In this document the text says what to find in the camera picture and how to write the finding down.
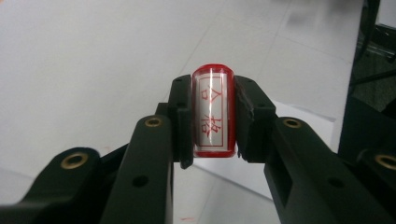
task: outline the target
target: white table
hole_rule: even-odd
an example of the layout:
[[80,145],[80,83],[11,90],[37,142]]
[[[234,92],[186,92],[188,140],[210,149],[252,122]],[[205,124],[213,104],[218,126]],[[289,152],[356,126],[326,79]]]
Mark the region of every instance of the white table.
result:
[[[271,99],[330,122],[332,133],[323,137],[336,151],[361,6],[361,0],[5,0],[0,169],[7,174],[0,178],[28,186],[70,147],[104,155],[127,143],[136,122],[167,100],[172,79],[205,63],[227,64]],[[14,202],[22,189],[0,191],[0,203]],[[204,203],[195,212],[204,212],[196,222],[216,216],[204,209],[212,204],[209,192],[199,196]]]

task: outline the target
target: black metal frame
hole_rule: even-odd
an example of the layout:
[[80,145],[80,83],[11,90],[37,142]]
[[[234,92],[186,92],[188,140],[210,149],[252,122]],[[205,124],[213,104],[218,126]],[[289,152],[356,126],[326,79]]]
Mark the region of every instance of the black metal frame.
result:
[[[256,82],[234,80],[238,155],[266,163],[282,223],[396,223],[396,171],[378,160],[394,152],[345,164],[308,124],[278,118]],[[192,165],[191,132],[191,77],[178,77],[128,145],[103,158],[83,147],[59,154],[19,203],[0,207],[0,223],[172,223],[173,162]]]

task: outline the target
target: white tabletop surface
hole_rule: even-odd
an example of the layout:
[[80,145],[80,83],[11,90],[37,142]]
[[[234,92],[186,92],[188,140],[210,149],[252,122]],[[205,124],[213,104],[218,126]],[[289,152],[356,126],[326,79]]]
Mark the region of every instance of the white tabletop surface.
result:
[[[227,64],[272,100],[330,122],[322,137],[336,151],[361,7],[361,0],[0,1],[0,203],[18,200],[70,147],[105,155],[127,143],[136,122],[167,101],[172,79],[205,63]],[[278,223],[265,193],[203,169],[176,170],[175,223]]]

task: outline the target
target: red chinese character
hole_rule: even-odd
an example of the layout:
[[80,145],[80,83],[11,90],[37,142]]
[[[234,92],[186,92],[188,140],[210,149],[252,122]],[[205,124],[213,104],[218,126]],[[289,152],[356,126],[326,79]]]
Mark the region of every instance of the red chinese character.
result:
[[202,132],[206,133],[206,136],[209,137],[210,133],[213,131],[217,133],[221,126],[216,124],[216,122],[221,122],[221,119],[215,119],[214,116],[210,118],[209,116],[205,115],[206,119],[201,119],[205,124],[202,125]]
[[[213,88],[210,88],[210,86],[207,87],[210,89],[210,103],[212,103],[216,99],[216,97],[221,95],[221,92],[213,90]],[[207,100],[207,90],[201,91],[201,96],[202,99]]]

